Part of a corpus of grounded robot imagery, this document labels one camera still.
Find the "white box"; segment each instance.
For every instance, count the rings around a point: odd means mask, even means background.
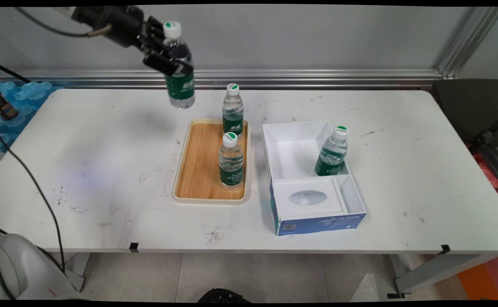
[[[333,133],[329,122],[266,124],[262,129],[276,234],[356,229],[366,208],[348,165],[343,163],[334,176],[313,175],[321,146]]]

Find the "floor tile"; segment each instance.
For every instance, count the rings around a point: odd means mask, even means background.
[[[92,253],[82,294],[93,301],[175,301],[180,253]]]
[[[420,266],[435,255],[413,255],[413,267]],[[420,288],[405,299],[387,299],[388,293],[396,293],[395,272],[389,255],[323,255],[327,277],[327,289],[331,302],[350,301],[365,273],[376,276],[380,301],[437,301],[466,300],[465,290],[456,276]]]
[[[321,255],[185,253],[176,302],[225,288],[252,303],[327,302]]]
[[[329,300],[347,302],[355,293],[365,273],[373,273],[380,301],[396,293],[395,272],[388,255],[323,255]]]

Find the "water bottle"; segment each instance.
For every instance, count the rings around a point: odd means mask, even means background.
[[[32,105],[39,109],[52,93],[52,84],[50,82],[29,82],[21,86],[21,90],[14,95],[17,101],[23,102],[24,105]]]
[[[222,130],[234,132],[238,138],[243,136],[243,101],[240,87],[235,83],[226,86],[226,97],[222,103]]]
[[[19,91],[19,86],[16,86],[12,81],[0,82],[1,95],[3,95],[3,97],[5,97],[5,99],[7,99],[7,101],[10,103],[13,103],[13,101],[16,100],[14,95]]]
[[[336,175],[340,170],[340,164],[344,162],[348,152],[348,129],[338,126],[333,134],[329,136],[317,158],[316,167],[313,171],[315,176]]]
[[[170,47],[169,54],[192,65],[192,55],[186,43],[181,39],[181,23],[168,21],[164,23],[164,45]],[[183,74],[179,66],[173,76],[164,76],[168,87],[169,102],[177,109],[188,109],[194,104],[194,72]]]
[[[220,183],[229,191],[236,190],[243,179],[243,152],[237,144],[237,135],[227,132],[222,136],[222,146],[218,152]]]

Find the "oval cutout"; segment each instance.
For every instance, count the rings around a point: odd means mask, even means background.
[[[319,191],[299,191],[289,196],[290,202],[300,206],[313,206],[324,202],[327,195]]]

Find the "white bottle cap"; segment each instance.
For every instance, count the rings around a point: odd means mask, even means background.
[[[226,86],[226,93],[230,96],[239,95],[240,86],[235,83],[230,83],[229,85]]]
[[[348,130],[348,128],[345,128],[344,126],[338,126],[334,130],[334,137],[338,140],[345,140],[346,138],[348,138],[349,132],[350,131]]]
[[[181,23],[179,21],[167,21],[164,23],[164,36],[166,38],[181,37]]]
[[[234,148],[237,145],[237,135],[234,132],[227,132],[222,136],[222,145],[226,148]]]

